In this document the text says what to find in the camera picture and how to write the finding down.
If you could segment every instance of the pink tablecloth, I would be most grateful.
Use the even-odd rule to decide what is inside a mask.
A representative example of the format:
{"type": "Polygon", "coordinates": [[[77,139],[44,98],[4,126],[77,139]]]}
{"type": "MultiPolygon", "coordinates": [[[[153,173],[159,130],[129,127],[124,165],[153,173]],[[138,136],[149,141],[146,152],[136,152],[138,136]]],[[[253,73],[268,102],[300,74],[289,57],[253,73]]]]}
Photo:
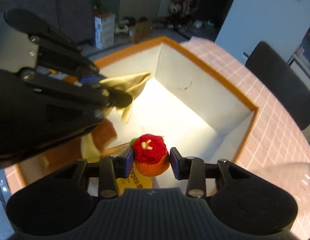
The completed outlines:
{"type": "MultiPolygon", "coordinates": [[[[282,163],[310,163],[310,146],[276,97],[244,65],[213,42],[192,38],[183,46],[211,65],[260,108],[257,122],[237,165],[249,171],[282,163]]],[[[292,228],[300,239],[310,238],[310,212],[300,214],[292,228]]]]}

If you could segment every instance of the red crocheted flower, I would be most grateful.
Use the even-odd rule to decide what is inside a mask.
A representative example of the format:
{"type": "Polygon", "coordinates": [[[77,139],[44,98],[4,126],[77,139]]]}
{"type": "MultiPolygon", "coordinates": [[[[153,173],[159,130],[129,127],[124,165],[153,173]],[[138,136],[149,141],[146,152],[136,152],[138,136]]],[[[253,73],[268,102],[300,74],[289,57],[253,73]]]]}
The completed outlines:
{"type": "Polygon", "coordinates": [[[161,158],[166,154],[167,148],[162,136],[156,136],[152,134],[145,134],[136,139],[132,145],[135,152],[135,159],[141,163],[158,163],[161,158]],[[143,149],[142,142],[151,140],[149,146],[151,150],[143,149]]]}

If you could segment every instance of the yellow package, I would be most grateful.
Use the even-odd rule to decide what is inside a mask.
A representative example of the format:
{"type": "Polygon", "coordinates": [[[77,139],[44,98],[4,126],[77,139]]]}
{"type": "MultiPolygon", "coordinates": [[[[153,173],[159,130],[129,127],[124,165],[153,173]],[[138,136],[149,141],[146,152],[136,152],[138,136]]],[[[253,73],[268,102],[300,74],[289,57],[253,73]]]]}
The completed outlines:
{"type": "Polygon", "coordinates": [[[120,195],[123,194],[126,188],[152,188],[152,179],[140,174],[135,165],[133,165],[129,178],[116,179],[118,192],[120,195]]]}

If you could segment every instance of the crocheted toy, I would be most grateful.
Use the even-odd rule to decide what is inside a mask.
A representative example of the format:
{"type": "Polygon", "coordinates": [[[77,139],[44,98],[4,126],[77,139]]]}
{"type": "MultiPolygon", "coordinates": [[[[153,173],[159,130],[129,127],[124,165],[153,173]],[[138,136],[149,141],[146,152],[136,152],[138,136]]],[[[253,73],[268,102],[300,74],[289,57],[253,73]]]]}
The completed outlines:
{"type": "Polygon", "coordinates": [[[162,136],[145,134],[130,143],[135,153],[135,167],[144,176],[155,177],[169,167],[169,154],[162,136]]]}

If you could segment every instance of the chair backrest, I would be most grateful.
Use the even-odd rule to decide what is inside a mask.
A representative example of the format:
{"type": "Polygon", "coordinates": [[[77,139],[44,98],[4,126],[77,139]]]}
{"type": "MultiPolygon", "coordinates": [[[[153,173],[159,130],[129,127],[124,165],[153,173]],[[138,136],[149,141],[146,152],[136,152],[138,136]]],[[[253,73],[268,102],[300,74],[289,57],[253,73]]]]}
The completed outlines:
{"type": "Polygon", "coordinates": [[[245,66],[277,97],[301,130],[310,124],[310,91],[266,42],[257,45],[245,66]]]}

